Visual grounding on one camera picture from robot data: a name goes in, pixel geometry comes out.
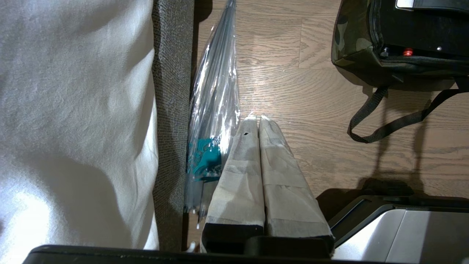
white fabric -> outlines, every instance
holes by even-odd
[[[152,0],[0,4],[0,263],[158,247]]]

beige paper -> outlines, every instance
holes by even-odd
[[[259,124],[259,141],[267,235],[332,236],[282,131],[264,116]]]
[[[257,119],[249,116],[234,137],[206,223],[264,226],[264,222]]]

silver metal panel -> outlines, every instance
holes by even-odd
[[[412,9],[414,7],[414,0],[396,0],[396,7]]]
[[[333,259],[460,264],[469,259],[469,214],[387,211],[336,248]]]
[[[386,262],[459,264],[469,257],[469,214],[406,211]]]
[[[338,246],[332,259],[384,262],[405,212],[397,209],[383,213]]]

red light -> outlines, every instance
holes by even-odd
[[[412,56],[413,53],[414,53],[414,50],[411,49],[411,48],[409,48],[409,47],[407,47],[407,48],[404,49],[404,52],[402,53],[402,55],[404,55],[404,56]]]

bag strap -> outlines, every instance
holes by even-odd
[[[373,143],[375,141],[381,140],[393,132],[408,126],[411,124],[416,124],[421,122],[427,117],[436,107],[443,103],[446,99],[453,97],[459,93],[469,92],[469,77],[457,77],[454,78],[459,89],[448,89],[441,91],[437,97],[431,102],[430,106],[427,109],[418,111],[401,118],[398,118],[380,128],[378,128],[373,134],[365,137],[360,137],[359,135],[352,132],[360,122],[362,122],[367,116],[369,116],[379,105],[383,97],[386,95],[388,87],[379,87],[376,92],[367,100],[367,102],[358,110],[358,112],[350,120],[348,125],[347,134],[358,142],[362,143]]]

